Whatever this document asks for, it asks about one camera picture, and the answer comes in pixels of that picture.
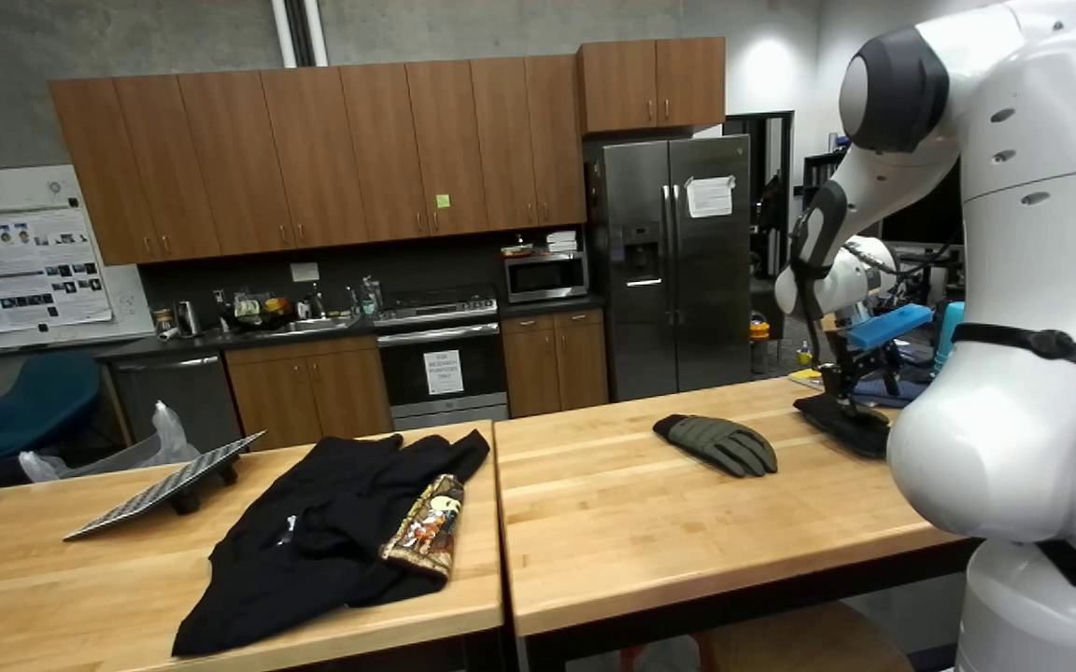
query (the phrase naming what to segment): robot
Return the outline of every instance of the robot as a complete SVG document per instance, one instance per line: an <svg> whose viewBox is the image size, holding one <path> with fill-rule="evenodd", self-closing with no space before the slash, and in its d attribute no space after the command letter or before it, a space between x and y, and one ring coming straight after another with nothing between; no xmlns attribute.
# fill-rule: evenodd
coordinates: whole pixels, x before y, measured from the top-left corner
<svg viewBox="0 0 1076 672"><path fill-rule="evenodd" d="M876 290L858 233L960 162L965 324L885 458L918 514L984 539L958 669L1076 669L1076 0L867 40L842 118L851 148L793 224L776 301L816 324Z"/></svg>

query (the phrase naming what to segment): poster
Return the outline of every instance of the poster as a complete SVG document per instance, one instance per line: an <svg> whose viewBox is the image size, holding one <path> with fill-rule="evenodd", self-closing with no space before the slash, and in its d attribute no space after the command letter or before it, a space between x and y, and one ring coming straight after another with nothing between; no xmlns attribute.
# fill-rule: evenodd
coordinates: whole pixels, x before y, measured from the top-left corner
<svg viewBox="0 0 1076 672"><path fill-rule="evenodd" d="M0 333L111 321L100 271L78 210L0 212Z"/></svg>

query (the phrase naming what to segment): whiteboard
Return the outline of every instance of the whiteboard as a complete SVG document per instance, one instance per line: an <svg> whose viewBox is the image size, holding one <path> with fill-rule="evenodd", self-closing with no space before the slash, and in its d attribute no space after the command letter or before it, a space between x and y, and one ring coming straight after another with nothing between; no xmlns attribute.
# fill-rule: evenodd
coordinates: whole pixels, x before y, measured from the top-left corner
<svg viewBox="0 0 1076 672"><path fill-rule="evenodd" d="M70 164L0 172L0 350L153 336L133 266L103 266Z"/></svg>

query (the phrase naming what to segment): wooden tabletop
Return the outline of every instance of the wooden tabletop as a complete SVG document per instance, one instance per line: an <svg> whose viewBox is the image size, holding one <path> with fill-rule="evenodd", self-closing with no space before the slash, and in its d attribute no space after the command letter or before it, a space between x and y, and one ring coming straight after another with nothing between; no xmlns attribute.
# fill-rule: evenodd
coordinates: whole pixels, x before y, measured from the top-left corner
<svg viewBox="0 0 1076 672"><path fill-rule="evenodd" d="M457 440L471 429L493 438L489 422L431 433ZM457 574L441 592L334 613L218 658L169 658L209 581L209 550L308 447L247 453L238 482L209 489L196 514L158 509L82 541L59 539L171 467L0 489L0 669L288 669L499 627L498 478L486 462L466 487Z"/></svg>
<svg viewBox="0 0 1076 672"><path fill-rule="evenodd" d="M949 544L898 492L882 458L809 429L787 376L498 422L498 478L514 632L752 589ZM727 478L653 438L665 414L756 426L772 478Z"/></svg>

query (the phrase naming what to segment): stainless steel refrigerator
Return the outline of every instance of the stainless steel refrigerator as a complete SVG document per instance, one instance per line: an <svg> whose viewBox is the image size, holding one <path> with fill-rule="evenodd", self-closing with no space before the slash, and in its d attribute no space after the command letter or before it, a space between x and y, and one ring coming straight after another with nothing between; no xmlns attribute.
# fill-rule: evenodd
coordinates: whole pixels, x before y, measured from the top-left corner
<svg viewBox="0 0 1076 672"><path fill-rule="evenodd" d="M752 376L748 137L589 144L613 399Z"/></svg>

